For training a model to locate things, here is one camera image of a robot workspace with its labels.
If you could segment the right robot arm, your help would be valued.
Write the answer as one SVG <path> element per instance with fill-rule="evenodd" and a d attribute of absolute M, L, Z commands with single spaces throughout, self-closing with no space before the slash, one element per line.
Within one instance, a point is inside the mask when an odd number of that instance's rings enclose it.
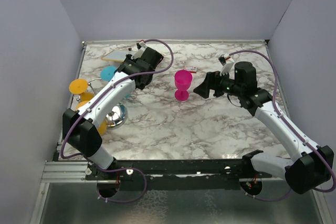
<path fill-rule="evenodd" d="M 321 147 L 309 139 L 280 111 L 272 95 L 257 86 L 256 69 L 250 62 L 242 61 L 234 66 L 234 78 L 224 71 L 207 72 L 204 81 L 193 91 L 207 99 L 210 91 L 215 97 L 224 94 L 236 96 L 240 106 L 261 121 L 286 149 L 289 158 L 254 151 L 244 156 L 241 164 L 246 177 L 259 172 L 285 180 L 296 193 L 303 194 L 334 178 L 333 150 Z"/>

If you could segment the pink plastic wine glass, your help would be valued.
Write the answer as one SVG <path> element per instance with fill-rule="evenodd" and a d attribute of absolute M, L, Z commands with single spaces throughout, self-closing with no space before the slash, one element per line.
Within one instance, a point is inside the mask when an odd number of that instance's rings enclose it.
<path fill-rule="evenodd" d="M 177 90 L 175 91 L 175 98 L 178 101 L 186 101 L 189 98 L 188 89 L 193 80 L 192 74 L 187 70 L 179 70 L 175 73 L 174 81 Z"/>

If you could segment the blue plastic wine glass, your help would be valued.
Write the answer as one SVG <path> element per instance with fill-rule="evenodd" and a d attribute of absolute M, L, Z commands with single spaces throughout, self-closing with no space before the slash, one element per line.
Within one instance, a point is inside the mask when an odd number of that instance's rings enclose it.
<path fill-rule="evenodd" d="M 100 72 L 100 78 L 106 82 L 107 87 L 112 86 L 126 76 L 126 74 L 119 72 L 115 66 L 107 66 Z"/>

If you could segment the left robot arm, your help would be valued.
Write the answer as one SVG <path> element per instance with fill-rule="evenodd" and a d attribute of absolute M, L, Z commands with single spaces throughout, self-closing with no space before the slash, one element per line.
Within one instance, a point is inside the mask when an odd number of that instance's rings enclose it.
<path fill-rule="evenodd" d="M 102 146 L 98 128 L 123 98 L 152 81 L 152 72 L 163 60 L 159 52 L 146 46 L 135 54 L 136 58 L 126 55 L 112 79 L 90 101 L 76 111 L 67 109 L 62 115 L 63 139 L 98 165 L 98 173 L 104 179 L 115 175 L 116 166 L 114 157 Z"/>

